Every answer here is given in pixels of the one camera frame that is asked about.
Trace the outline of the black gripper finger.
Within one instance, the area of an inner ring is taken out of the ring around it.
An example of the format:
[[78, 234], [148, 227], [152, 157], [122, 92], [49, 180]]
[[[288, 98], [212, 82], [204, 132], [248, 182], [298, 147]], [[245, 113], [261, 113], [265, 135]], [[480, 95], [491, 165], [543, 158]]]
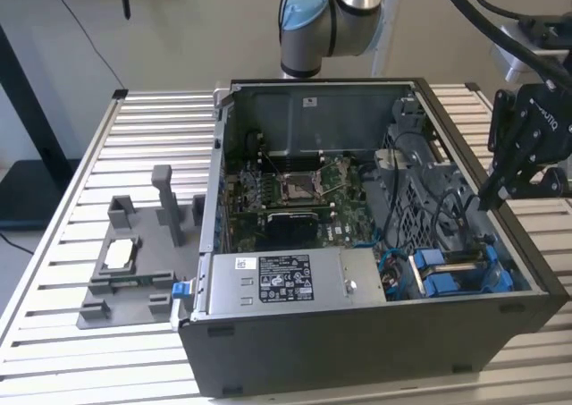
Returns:
[[559, 198], [569, 193], [568, 177], [558, 166], [520, 165], [507, 170], [497, 207], [516, 199]]
[[493, 154], [489, 167], [489, 176], [478, 192], [480, 211], [489, 211], [500, 204], [498, 192], [504, 184], [503, 139], [510, 126], [513, 115], [513, 93], [506, 89], [499, 89], [492, 104], [492, 120], [487, 140], [487, 149]]

